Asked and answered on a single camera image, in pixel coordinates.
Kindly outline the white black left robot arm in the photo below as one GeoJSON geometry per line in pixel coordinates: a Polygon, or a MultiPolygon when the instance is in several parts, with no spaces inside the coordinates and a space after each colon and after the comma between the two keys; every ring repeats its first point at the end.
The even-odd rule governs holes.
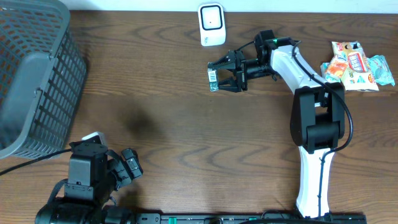
{"type": "Polygon", "coordinates": [[[142,177],[137,152],[127,148],[119,155],[93,139],[70,146],[68,177],[55,185],[35,222],[135,223],[130,210],[106,203],[114,201],[112,192],[142,177]]]}

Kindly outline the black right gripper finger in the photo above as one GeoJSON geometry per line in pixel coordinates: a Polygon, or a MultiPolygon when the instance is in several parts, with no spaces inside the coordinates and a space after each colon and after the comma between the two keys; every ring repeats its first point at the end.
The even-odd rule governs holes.
{"type": "Polygon", "coordinates": [[[222,81],[219,81],[218,89],[230,92],[239,92],[239,88],[234,77],[229,77],[222,81]]]}
{"type": "Polygon", "coordinates": [[[236,52],[229,51],[215,62],[208,62],[208,70],[236,70],[236,52]]]}

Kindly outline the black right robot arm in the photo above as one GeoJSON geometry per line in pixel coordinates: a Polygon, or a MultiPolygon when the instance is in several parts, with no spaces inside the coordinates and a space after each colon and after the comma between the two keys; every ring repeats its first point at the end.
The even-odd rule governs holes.
{"type": "Polygon", "coordinates": [[[330,167],[345,133],[344,88],[319,76],[299,51],[299,42],[262,30],[255,36],[257,57],[247,59],[242,49],[230,50],[208,63],[211,91],[246,91],[248,81],[281,77],[294,94],[290,134],[300,153],[300,189],[296,208],[303,218],[324,219],[330,212],[330,167]]]}

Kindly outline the green soft wipes pack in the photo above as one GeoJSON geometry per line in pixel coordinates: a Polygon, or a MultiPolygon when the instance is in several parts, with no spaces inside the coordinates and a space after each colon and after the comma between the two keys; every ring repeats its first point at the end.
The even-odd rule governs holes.
{"type": "Polygon", "coordinates": [[[377,84],[395,85],[394,77],[388,66],[385,56],[375,55],[371,58],[368,58],[368,62],[377,84]]]}

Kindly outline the cream wipes pack blue edges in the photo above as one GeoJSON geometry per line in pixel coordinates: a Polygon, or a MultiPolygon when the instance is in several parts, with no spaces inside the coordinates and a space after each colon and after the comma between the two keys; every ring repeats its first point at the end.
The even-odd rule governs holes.
{"type": "Polygon", "coordinates": [[[374,75],[361,44],[354,42],[332,42],[333,53],[347,59],[348,67],[338,79],[346,91],[378,91],[374,75]]]}

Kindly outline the teal white Kleenex tissue pack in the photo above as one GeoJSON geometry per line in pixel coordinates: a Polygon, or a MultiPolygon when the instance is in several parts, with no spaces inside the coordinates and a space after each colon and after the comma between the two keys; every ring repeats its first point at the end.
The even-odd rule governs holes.
{"type": "Polygon", "coordinates": [[[324,62],[320,65],[320,70],[321,70],[321,75],[324,79],[326,79],[328,82],[333,82],[334,78],[331,77],[329,74],[327,74],[326,70],[329,66],[328,62],[324,62]]]}

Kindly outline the orange tissue pack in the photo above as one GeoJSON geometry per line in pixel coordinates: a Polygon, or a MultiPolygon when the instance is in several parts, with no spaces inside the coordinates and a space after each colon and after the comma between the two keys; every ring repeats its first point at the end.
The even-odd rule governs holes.
{"type": "Polygon", "coordinates": [[[335,79],[340,79],[347,67],[347,59],[340,55],[335,55],[327,66],[325,73],[335,79]]]}

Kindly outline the black healing ointment box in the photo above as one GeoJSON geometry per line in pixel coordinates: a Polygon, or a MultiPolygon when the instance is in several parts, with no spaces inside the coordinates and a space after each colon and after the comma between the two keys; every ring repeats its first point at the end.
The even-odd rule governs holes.
{"type": "Polygon", "coordinates": [[[208,79],[209,79],[209,86],[210,91],[218,91],[218,74],[216,70],[208,69],[208,79]]]}

